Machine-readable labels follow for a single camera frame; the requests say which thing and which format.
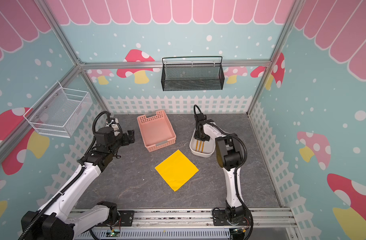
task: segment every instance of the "white picket fence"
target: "white picket fence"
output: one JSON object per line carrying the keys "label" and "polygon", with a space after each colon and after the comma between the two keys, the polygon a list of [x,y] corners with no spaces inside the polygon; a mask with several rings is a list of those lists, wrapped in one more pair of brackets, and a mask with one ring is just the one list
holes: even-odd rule
{"label": "white picket fence", "polygon": [[280,143],[275,141],[276,135],[272,135],[272,127],[269,127],[269,120],[266,120],[263,109],[261,103],[257,102],[250,117],[257,133],[257,141],[263,150],[264,160],[273,176],[272,180],[280,190],[278,194],[284,205],[292,209],[303,239],[319,240],[321,230],[312,224],[313,213],[307,211],[304,206],[306,199],[300,196],[299,185],[293,182],[294,173],[288,170],[288,162],[283,159],[284,152],[279,150]]}
{"label": "white picket fence", "polygon": [[221,96],[214,98],[211,96],[210,98],[206,98],[205,96],[199,98],[195,96],[191,98],[188,96],[187,98],[183,98],[180,96],[176,98],[172,96],[172,98],[160,98],[157,96],[156,98],[152,98],[149,96],[148,98],[129,98],[125,97],[122,99],[118,97],[117,99],[110,97],[106,99],[103,97],[103,100],[112,113],[119,114],[139,114],[139,113],[149,113],[156,110],[164,109],[166,113],[192,113],[194,105],[198,105],[202,112],[205,113],[245,113],[247,112],[253,97],[249,96],[248,98],[237,98],[234,96],[233,98],[229,98],[229,96],[222,98]]}
{"label": "white picket fence", "polygon": [[[54,182],[51,186],[46,186],[46,196],[43,199],[37,200],[37,204],[42,206],[45,204],[56,192],[65,184],[71,175],[74,174],[76,167],[79,163],[76,160],[80,159],[85,151],[90,146],[92,141],[92,123],[95,117],[100,113],[102,109],[99,105],[93,104],[93,109],[90,108],[90,115],[87,115],[87,122],[83,123],[83,128],[77,129],[79,131],[79,136],[74,137],[74,145],[69,145],[70,153],[64,154],[65,162],[58,164],[59,172],[58,174],[53,174],[51,177]],[[103,127],[105,118],[100,118],[96,124],[96,128]]]}

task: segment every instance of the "white wire basket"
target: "white wire basket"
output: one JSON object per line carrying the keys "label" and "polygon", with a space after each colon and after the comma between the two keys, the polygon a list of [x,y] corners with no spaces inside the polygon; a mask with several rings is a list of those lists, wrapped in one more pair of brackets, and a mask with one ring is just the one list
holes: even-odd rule
{"label": "white wire basket", "polygon": [[[51,89],[51,94],[43,100]],[[39,134],[71,137],[92,105],[90,93],[63,88],[59,82],[51,89],[23,117]]]}

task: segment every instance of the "yellow square napkin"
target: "yellow square napkin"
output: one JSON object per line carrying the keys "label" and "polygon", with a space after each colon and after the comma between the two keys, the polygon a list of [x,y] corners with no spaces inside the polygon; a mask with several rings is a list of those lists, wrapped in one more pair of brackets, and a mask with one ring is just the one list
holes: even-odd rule
{"label": "yellow square napkin", "polygon": [[175,192],[199,171],[179,150],[167,157],[155,169]]}

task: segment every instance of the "gray marble surface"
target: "gray marble surface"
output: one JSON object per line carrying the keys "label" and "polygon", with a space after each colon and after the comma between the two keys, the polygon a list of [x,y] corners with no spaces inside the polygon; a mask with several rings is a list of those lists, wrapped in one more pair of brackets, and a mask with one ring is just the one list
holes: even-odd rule
{"label": "gray marble surface", "polygon": [[[169,114],[176,133],[174,145],[148,152],[144,147],[137,123],[138,115],[117,115],[124,131],[134,129],[136,142],[119,149],[121,159],[114,159],[80,197],[76,208],[89,209],[100,201],[118,204],[118,208],[156,207],[225,207],[226,184],[216,156],[195,156],[190,140],[195,128],[193,114]],[[226,132],[236,133],[248,150],[246,163],[241,167],[241,187],[248,207],[278,207],[275,192],[264,165],[246,114],[207,114]],[[155,167],[180,150],[199,171],[174,192]]]}

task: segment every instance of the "black wire basket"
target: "black wire basket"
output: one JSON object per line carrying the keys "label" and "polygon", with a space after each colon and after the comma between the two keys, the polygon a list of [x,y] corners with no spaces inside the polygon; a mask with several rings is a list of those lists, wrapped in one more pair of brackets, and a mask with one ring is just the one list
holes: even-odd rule
{"label": "black wire basket", "polygon": [[222,59],[221,56],[162,58],[163,91],[222,90]]}

